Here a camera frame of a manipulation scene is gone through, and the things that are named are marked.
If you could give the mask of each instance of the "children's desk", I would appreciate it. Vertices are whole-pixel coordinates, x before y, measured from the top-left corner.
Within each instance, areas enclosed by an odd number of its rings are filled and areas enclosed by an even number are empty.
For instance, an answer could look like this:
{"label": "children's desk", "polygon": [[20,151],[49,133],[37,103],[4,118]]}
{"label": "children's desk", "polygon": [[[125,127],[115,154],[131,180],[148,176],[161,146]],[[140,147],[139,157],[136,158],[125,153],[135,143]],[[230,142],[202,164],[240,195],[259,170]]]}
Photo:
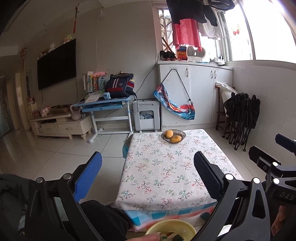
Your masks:
{"label": "children's desk", "polygon": [[[123,134],[123,133],[129,133],[128,136],[133,134],[133,128],[131,125],[131,112],[129,108],[128,102],[133,98],[133,96],[125,97],[125,98],[114,98],[110,100],[98,100],[96,102],[91,103],[85,103],[84,101],[79,102],[78,104],[73,105],[76,106],[82,106],[83,109],[82,112],[90,112],[91,113],[91,120],[94,127],[95,134],[92,136],[92,138],[89,139],[89,143],[93,143],[96,136],[100,134]],[[128,115],[127,116],[116,116],[116,117],[105,117],[105,118],[95,118],[94,117],[94,111],[100,111],[100,110],[114,110],[114,109],[121,109],[123,108],[123,105],[127,104],[128,106]],[[103,129],[100,128],[98,130],[96,126],[97,121],[116,121],[116,120],[128,120],[130,130],[129,131],[110,131],[110,132],[101,132]]]}

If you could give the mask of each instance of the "floral tablecloth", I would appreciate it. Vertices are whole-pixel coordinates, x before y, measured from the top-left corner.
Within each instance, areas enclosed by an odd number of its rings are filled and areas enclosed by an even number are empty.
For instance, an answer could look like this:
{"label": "floral tablecloth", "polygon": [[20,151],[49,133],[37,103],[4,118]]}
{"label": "floral tablecloth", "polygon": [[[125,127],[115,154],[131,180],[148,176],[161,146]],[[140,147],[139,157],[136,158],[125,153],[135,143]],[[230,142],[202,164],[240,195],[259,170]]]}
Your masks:
{"label": "floral tablecloth", "polygon": [[185,133],[186,138],[177,144],[164,141],[159,132],[133,134],[118,197],[112,203],[130,216],[132,230],[146,230],[159,219],[190,217],[213,209],[216,201],[194,167],[197,151],[224,173],[243,179],[205,130]]}

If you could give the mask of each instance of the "wall-mounted tv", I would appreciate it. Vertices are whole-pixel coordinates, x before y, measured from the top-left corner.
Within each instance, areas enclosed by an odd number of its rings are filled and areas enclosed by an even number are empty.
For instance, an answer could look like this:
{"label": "wall-mounted tv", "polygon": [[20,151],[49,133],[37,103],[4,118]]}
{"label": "wall-mounted tv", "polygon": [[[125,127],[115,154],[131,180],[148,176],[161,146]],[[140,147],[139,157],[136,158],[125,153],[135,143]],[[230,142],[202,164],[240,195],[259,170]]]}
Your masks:
{"label": "wall-mounted tv", "polygon": [[37,72],[39,90],[76,77],[76,39],[40,58]]}

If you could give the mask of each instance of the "window sill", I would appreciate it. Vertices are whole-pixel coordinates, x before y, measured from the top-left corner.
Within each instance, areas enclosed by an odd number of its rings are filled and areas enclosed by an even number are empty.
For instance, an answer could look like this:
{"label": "window sill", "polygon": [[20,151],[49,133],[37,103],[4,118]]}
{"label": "window sill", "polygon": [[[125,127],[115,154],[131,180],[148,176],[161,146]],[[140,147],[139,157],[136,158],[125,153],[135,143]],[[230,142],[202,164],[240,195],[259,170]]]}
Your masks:
{"label": "window sill", "polygon": [[282,69],[290,69],[296,71],[296,64],[284,61],[275,60],[244,60],[244,61],[230,61],[226,62],[226,66],[238,66],[238,65],[256,65],[256,66],[269,66]]}

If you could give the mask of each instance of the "red bow ornament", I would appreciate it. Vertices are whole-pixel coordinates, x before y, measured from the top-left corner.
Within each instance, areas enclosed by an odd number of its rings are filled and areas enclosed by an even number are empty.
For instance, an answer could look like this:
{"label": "red bow ornament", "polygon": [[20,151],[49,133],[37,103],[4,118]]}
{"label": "red bow ornament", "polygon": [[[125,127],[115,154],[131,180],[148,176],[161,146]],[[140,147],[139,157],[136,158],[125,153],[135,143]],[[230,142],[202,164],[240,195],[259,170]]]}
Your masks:
{"label": "red bow ornament", "polygon": [[239,34],[239,29],[237,31],[233,31],[233,35]]}

